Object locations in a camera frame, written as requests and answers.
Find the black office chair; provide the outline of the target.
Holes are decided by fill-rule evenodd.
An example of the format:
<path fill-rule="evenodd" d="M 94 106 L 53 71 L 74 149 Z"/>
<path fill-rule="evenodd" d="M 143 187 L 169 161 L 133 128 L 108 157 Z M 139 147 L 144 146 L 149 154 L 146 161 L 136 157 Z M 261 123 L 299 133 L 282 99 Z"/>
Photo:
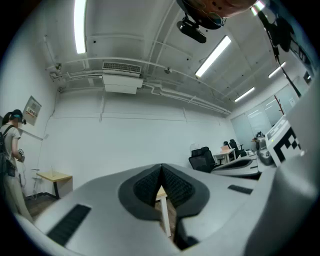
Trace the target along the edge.
<path fill-rule="evenodd" d="M 237 143 L 234 139 L 231 139 L 229 142 L 229 145 L 232 149 L 234 149 L 235 152 L 235 158 L 238 159 L 239 157 L 246 157 L 247 153 L 243 149 L 243 145 L 241 144 L 239 147 L 237 146 Z"/>
<path fill-rule="evenodd" d="M 191 156 L 188 158 L 188 160 L 194 170 L 205 173 L 211 173 L 212 170 L 218 165 L 207 146 L 192 150 Z"/>

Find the white air conditioner unit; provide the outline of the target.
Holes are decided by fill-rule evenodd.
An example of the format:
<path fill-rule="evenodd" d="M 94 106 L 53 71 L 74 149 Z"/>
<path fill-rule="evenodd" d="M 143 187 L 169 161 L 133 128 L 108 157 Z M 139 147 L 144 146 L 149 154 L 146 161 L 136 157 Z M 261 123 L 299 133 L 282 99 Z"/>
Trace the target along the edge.
<path fill-rule="evenodd" d="M 102 72 L 106 92 L 135 95 L 143 86 L 142 67 L 139 65 L 104 61 Z"/>

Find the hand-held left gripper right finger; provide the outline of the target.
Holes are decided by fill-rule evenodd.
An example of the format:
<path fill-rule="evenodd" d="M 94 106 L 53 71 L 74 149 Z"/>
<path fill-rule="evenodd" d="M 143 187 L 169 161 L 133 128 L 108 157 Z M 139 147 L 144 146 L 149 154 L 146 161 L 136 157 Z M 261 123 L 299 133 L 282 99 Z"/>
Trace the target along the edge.
<path fill-rule="evenodd" d="M 317 204 L 317 159 L 296 156 L 265 170 L 259 180 L 207 174 L 178 165 L 180 171 L 209 189 L 198 215 L 181 220 L 196 243 L 179 249 L 169 239 L 161 256 L 296 255 Z"/>

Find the white table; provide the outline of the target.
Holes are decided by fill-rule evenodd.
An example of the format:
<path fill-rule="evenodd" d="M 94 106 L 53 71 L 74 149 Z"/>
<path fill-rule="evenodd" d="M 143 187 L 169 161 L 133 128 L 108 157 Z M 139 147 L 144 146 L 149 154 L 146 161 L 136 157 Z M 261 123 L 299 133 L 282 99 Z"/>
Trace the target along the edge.
<path fill-rule="evenodd" d="M 236 159 L 235 149 L 222 150 L 220 153 L 214 154 L 213 158 L 219 165 L 227 164 Z"/>

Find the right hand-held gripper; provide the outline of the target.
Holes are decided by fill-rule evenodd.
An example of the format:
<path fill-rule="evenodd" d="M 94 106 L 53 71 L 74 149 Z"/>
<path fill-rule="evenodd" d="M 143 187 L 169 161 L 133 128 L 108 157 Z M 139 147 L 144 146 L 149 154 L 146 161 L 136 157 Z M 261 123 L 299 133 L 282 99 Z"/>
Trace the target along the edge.
<path fill-rule="evenodd" d="M 285 115 L 266 134 L 256 139 L 256 151 L 264 165 L 277 167 L 302 153 L 298 137 Z M 257 168 L 246 168 L 252 162 L 250 158 L 239 158 L 215 167 L 211 174 L 234 178 L 259 177 Z"/>

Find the person's light blue shirt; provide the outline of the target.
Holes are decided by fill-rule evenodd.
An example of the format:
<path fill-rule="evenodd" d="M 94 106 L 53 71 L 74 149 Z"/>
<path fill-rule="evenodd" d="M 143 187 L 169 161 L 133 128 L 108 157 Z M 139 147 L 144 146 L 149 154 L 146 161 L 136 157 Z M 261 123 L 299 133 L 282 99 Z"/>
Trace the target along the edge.
<path fill-rule="evenodd" d="M 320 150 L 320 71 L 286 118 L 303 151 Z"/>

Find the grey electrical panel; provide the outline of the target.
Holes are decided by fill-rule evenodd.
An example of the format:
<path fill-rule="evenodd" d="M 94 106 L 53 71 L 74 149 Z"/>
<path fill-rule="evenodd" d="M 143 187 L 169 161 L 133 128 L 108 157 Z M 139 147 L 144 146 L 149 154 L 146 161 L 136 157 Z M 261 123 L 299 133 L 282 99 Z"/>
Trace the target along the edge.
<path fill-rule="evenodd" d="M 31 95 L 25 105 L 23 117 L 27 124 L 34 126 L 40 114 L 42 105 Z"/>

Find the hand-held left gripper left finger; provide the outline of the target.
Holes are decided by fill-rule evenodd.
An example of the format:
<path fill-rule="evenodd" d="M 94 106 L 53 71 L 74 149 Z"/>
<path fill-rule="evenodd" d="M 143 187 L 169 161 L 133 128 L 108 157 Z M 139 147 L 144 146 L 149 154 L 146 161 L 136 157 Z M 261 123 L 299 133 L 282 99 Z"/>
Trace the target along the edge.
<path fill-rule="evenodd" d="M 132 216 L 118 192 L 128 178 L 145 170 L 137 167 L 95 178 L 53 203 L 34 222 L 15 214 L 18 224 L 40 251 L 49 256 L 173 256 L 180 250 L 160 222 Z M 76 205 L 88 214 L 65 245 L 49 237 L 51 229 Z"/>

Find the frosted glass partition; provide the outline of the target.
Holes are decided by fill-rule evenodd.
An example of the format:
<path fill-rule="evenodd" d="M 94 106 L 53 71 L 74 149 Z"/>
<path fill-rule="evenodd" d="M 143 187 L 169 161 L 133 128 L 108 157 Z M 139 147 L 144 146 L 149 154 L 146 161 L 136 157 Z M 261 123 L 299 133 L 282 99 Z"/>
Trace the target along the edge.
<path fill-rule="evenodd" d="M 285 114 L 295 106 L 299 99 L 292 86 L 287 84 L 266 100 L 231 119 L 236 141 L 245 150 L 254 150 L 256 148 L 254 138 L 257 133 L 262 132 L 265 135 L 283 116 L 279 112 L 279 106 L 274 95 L 279 98 Z"/>

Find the brown wooden coat rack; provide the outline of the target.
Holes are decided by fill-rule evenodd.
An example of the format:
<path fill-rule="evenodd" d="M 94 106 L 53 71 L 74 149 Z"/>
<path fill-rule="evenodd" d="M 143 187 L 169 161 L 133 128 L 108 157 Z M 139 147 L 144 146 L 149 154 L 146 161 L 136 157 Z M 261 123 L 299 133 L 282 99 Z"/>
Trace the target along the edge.
<path fill-rule="evenodd" d="M 275 101 L 276 101 L 277 104 L 278 104 L 278 107 L 279 107 L 279 110 L 278 110 L 278 111 L 279 111 L 282 115 L 285 115 L 285 112 L 284 112 L 284 110 L 283 110 L 283 108 L 282 108 L 280 99 L 277 97 L 276 94 L 274 95 L 274 99 L 275 99 Z"/>

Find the white ceiling pipe bundle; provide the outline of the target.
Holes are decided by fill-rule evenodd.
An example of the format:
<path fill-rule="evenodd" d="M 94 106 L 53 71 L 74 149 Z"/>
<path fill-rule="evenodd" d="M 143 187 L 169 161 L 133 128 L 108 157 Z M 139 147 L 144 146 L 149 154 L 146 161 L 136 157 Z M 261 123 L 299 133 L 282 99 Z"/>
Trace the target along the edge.
<path fill-rule="evenodd" d="M 102 70 L 89 70 L 89 71 L 80 71 L 80 72 L 73 72 L 69 73 L 66 72 L 62 75 L 54 75 L 51 77 L 53 81 L 55 80 L 62 80 L 62 79 L 68 79 L 69 81 L 76 81 L 76 80 L 89 80 L 89 79 L 100 79 L 102 80 L 103 71 Z M 175 90 L 164 88 L 162 84 L 160 83 L 152 83 L 145 79 L 143 79 L 142 88 L 146 87 L 150 89 L 150 93 L 152 95 L 167 97 L 171 99 L 175 99 L 178 101 L 186 102 L 188 104 L 192 104 L 195 106 L 199 106 L 208 110 L 213 110 L 215 112 L 229 115 L 231 112 L 221 106 L 218 106 L 214 103 L 211 103 L 207 100 L 201 99 L 200 97 L 196 95 L 190 95 L 183 92 L 178 92 Z"/>

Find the long ceiling light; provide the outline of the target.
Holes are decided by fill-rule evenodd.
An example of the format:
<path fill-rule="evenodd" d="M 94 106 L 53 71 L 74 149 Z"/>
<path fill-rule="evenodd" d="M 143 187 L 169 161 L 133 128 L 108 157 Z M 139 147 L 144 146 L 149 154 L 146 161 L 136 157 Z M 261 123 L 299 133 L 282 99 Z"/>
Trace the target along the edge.
<path fill-rule="evenodd" d="M 219 44 L 213 49 L 210 55 L 205 59 L 205 61 L 197 69 L 197 71 L 195 72 L 195 76 L 200 78 L 230 44 L 231 44 L 231 39 L 229 38 L 229 36 L 225 35 L 222 38 L 222 40 L 219 42 Z"/>
<path fill-rule="evenodd" d="M 243 93 L 242 95 L 240 95 L 239 97 L 237 97 L 234 101 L 237 103 L 240 100 L 242 100 L 243 98 L 245 98 L 247 95 L 249 95 L 250 93 L 252 93 L 255 90 L 255 87 L 250 88 L 248 91 L 246 91 L 245 93 Z"/>
<path fill-rule="evenodd" d="M 272 71 L 269 75 L 268 78 L 270 79 L 273 77 L 277 72 L 279 72 L 284 66 L 286 65 L 286 62 L 284 61 L 280 66 L 278 66 L 274 71 Z"/>
<path fill-rule="evenodd" d="M 86 52 L 86 6 L 87 0 L 74 0 L 73 30 L 77 54 L 84 54 Z"/>
<path fill-rule="evenodd" d="M 258 14 L 259 11 L 262 11 L 265 8 L 265 3 L 261 0 L 258 0 L 251 8 L 251 12 L 254 16 Z"/>

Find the small wooden side table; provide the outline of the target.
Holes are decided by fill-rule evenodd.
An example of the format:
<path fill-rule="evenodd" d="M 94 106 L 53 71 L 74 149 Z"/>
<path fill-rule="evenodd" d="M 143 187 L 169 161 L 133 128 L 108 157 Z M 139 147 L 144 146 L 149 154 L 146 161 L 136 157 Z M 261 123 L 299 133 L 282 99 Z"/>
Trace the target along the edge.
<path fill-rule="evenodd" d="M 69 181 L 73 178 L 72 175 L 64 174 L 57 171 L 38 172 L 36 175 L 53 183 L 54 198 L 57 200 L 60 199 L 58 182 Z"/>

